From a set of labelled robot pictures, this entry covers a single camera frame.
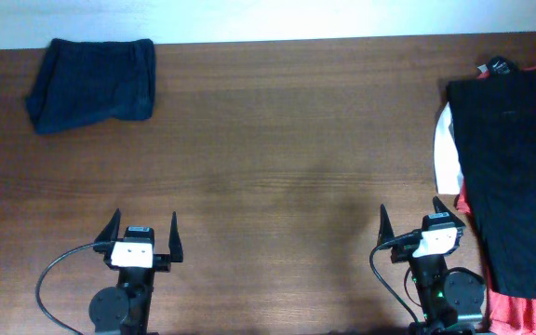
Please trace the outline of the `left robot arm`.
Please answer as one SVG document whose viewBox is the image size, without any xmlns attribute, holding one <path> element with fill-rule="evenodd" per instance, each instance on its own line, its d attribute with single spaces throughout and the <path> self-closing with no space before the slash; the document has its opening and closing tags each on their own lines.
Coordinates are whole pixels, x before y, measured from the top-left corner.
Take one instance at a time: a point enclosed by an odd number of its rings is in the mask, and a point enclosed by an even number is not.
<svg viewBox="0 0 536 335">
<path fill-rule="evenodd" d="M 129 226 L 119 235 L 121 212 L 117 210 L 95 239 L 93 250 L 118 272 L 117 283 L 101 289 L 91 300 L 88 315 L 97 334 L 147 335 L 154 277 L 183 262 L 177 215 L 170 221 L 169 253 L 154 251 L 154 229 Z"/>
</svg>

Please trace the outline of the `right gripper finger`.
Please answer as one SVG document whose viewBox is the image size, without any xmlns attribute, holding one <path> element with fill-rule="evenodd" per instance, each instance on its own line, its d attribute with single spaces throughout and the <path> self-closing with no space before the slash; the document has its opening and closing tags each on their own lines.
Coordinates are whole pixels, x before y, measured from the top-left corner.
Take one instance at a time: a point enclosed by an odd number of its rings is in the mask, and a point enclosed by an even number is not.
<svg viewBox="0 0 536 335">
<path fill-rule="evenodd" d="M 384 245 L 395 239 L 394 230 L 390 222 L 388 212 L 384 204 L 380 205 L 380 227 L 378 232 L 377 245 Z"/>
<path fill-rule="evenodd" d="M 433 197 L 432 203 L 437 214 L 446 213 L 457 227 L 464 226 L 464 222 L 460 220 L 449 208 L 447 208 L 438 196 Z"/>
</svg>

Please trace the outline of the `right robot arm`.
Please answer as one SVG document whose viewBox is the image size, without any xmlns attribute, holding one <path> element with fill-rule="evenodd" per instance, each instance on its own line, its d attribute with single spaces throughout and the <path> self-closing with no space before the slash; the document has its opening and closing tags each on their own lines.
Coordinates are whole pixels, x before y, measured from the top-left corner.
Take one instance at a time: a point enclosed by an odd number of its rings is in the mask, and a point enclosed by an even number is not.
<svg viewBox="0 0 536 335">
<path fill-rule="evenodd" d="M 447 256 L 460 246 L 465 223 L 438 198 L 432 199 L 434 212 L 422 218 L 422 226 L 396 235 L 384 205 L 380 206 L 380 227 L 369 265 L 376 278 L 409 313 L 410 334 L 476 334 L 483 321 L 482 305 L 486 283 L 481 275 L 463 267 L 449 268 Z M 391 252 L 392 263 L 407 263 L 405 280 L 416 288 L 423 319 L 382 278 L 374 256 Z"/>
</svg>

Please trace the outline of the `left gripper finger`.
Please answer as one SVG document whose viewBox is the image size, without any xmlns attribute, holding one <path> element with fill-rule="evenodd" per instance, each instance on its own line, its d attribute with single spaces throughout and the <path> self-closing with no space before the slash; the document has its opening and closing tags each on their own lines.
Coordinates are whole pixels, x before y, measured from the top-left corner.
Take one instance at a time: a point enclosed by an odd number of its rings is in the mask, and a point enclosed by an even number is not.
<svg viewBox="0 0 536 335">
<path fill-rule="evenodd" d="M 179 235 L 176 212 L 173 212 L 171 217 L 168 248 L 171 262 L 183 262 L 183 248 Z"/>
<path fill-rule="evenodd" d="M 96 238 L 97 242 L 112 242 L 118 237 L 118 231 L 121 221 L 121 211 L 118 208 L 111 217 L 107 225 L 102 229 Z"/>
</svg>

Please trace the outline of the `black shorts with white stripe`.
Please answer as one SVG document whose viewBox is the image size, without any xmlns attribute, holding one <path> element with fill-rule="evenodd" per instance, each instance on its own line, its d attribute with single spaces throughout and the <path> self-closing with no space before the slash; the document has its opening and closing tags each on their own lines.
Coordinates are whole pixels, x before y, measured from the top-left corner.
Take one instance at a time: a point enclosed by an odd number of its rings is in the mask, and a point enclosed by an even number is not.
<svg viewBox="0 0 536 335">
<path fill-rule="evenodd" d="M 536 299 L 536 67 L 495 57 L 447 85 L 466 202 L 493 288 Z"/>
</svg>

